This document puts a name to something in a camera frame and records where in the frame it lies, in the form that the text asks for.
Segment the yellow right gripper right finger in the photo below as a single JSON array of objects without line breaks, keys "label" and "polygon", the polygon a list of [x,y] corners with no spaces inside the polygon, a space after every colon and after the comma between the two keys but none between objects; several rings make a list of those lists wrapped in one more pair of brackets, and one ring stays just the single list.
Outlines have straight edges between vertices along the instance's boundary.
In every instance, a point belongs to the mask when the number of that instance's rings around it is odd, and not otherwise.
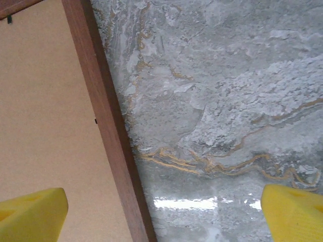
[{"label": "yellow right gripper right finger", "polygon": [[268,184],[260,203],[273,241],[322,242],[322,195]]}]

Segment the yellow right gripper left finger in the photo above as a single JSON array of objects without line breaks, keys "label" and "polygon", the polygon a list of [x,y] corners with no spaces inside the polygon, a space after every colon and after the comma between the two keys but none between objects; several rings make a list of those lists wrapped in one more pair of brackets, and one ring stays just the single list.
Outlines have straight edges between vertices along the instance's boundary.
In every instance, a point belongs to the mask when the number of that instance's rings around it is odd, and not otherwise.
[{"label": "yellow right gripper left finger", "polygon": [[1,241],[57,241],[68,207],[63,188],[1,201]]}]

